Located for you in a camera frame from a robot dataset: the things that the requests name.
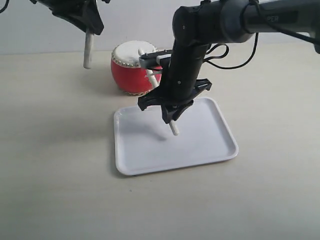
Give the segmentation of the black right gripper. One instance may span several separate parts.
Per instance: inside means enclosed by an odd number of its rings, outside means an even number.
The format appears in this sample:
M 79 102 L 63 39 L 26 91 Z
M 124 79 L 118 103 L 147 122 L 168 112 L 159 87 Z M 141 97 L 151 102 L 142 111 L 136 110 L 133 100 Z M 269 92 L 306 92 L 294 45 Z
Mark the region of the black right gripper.
M 177 121 L 194 103 L 193 99 L 203 91 L 209 91 L 212 83 L 207 79 L 175 79 L 162 76 L 159 88 L 140 96 L 137 105 L 141 111 L 150 106 L 161 106 L 165 123 Z

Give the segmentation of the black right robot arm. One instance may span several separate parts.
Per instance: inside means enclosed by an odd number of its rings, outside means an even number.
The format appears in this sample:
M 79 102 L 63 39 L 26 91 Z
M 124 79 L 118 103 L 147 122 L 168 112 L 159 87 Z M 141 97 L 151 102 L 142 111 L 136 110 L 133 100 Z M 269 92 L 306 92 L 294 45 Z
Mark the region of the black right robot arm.
M 142 68 L 161 67 L 160 84 L 139 97 L 145 110 L 160 106 L 165 123 L 177 120 L 203 91 L 208 79 L 198 77 L 203 63 L 219 46 L 244 43 L 260 33 L 282 33 L 320 50 L 320 3 L 317 0 L 203 0 L 198 6 L 181 6 L 172 18 L 171 50 L 143 54 Z

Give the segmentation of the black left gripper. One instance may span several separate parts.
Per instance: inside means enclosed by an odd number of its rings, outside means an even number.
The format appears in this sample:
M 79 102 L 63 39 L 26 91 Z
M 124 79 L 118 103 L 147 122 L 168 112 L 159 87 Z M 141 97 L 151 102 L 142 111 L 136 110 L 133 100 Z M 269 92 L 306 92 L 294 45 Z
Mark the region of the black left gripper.
M 89 30 L 101 35 L 104 24 L 95 0 L 31 0 L 33 4 L 42 4 L 56 17 L 64 18 L 83 32 Z

